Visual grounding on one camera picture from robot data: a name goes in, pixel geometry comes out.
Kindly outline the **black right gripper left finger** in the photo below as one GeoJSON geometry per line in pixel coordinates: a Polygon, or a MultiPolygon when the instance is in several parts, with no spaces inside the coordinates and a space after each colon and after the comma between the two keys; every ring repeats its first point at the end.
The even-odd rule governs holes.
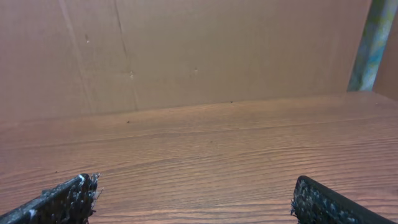
{"type": "Polygon", "coordinates": [[[95,212],[99,173],[76,177],[45,189],[29,202],[1,215],[1,224],[86,224],[95,212]]]}

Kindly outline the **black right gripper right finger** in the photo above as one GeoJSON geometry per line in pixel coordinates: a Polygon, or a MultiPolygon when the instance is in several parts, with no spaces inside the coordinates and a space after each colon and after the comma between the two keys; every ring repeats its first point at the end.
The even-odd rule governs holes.
{"type": "Polygon", "coordinates": [[[305,175],[297,179],[290,214],[299,224],[395,224],[305,175]]]}

